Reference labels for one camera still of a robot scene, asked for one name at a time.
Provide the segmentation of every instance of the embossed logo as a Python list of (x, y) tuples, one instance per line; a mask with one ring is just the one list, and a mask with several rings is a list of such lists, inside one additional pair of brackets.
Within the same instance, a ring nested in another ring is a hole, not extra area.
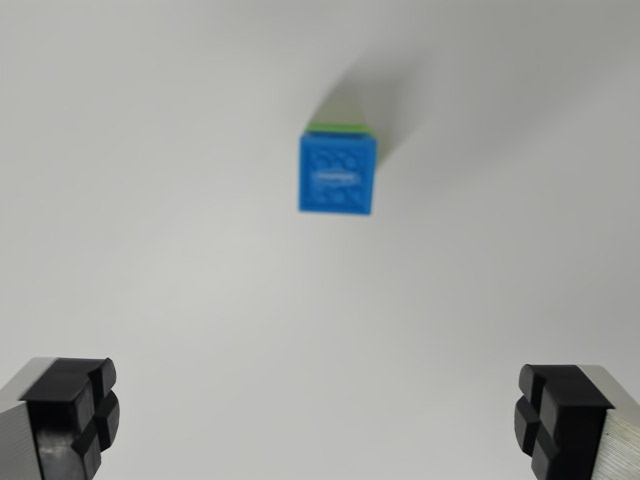
[(360, 175), (340, 168), (331, 168), (315, 172), (313, 180), (323, 186), (347, 187), (360, 183)]

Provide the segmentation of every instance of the green lego brick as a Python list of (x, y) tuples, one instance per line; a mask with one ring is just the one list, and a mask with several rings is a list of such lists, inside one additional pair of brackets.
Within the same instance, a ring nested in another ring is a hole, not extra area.
[(311, 123), (307, 127), (307, 132), (328, 132), (328, 133), (361, 133), (374, 135), (366, 125), (342, 125), (338, 123)]

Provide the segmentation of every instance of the white surface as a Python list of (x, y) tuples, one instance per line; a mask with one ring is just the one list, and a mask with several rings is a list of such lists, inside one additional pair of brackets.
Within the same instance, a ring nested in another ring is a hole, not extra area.
[[(639, 21), (0, 1), (0, 378), (114, 359), (101, 480), (532, 478), (523, 363), (640, 398)], [(367, 87), (404, 143), (372, 217), (300, 214), (298, 133), (359, 62), (421, 72)]]
[(55, 362), (55, 358), (32, 358), (0, 388), (0, 399), (20, 400), (26, 391)]

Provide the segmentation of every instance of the black rubber pad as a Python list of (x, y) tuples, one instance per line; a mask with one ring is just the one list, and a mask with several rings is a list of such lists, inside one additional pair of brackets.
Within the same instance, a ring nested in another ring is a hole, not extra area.
[(118, 430), (113, 362), (57, 359), (23, 395), (43, 480), (91, 480)]
[(590, 480), (611, 403), (575, 365), (525, 365), (519, 385), (516, 439), (538, 480)]

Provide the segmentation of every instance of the blue lego brick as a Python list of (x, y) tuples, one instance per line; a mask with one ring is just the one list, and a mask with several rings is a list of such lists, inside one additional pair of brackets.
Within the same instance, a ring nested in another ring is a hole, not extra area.
[(300, 141), (300, 210), (370, 214), (376, 146), (368, 133), (307, 131)]

